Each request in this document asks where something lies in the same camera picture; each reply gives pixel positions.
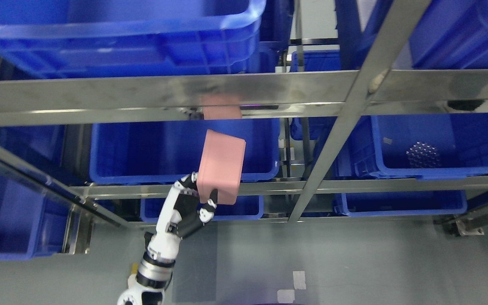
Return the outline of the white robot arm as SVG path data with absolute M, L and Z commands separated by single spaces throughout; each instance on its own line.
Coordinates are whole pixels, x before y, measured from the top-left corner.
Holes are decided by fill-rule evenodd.
M 117 299 L 117 305 L 162 305 L 176 261 L 149 250 L 144 252 L 133 284 Z

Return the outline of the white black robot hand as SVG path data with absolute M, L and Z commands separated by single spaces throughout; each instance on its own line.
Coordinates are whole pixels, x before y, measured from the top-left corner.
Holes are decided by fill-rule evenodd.
M 174 262 L 182 240 L 190 237 L 213 219 L 218 189 L 213 189 L 205 203 L 200 203 L 197 172 L 192 172 L 171 186 L 155 225 L 155 235 L 147 245 L 151 259 L 164 264 Z

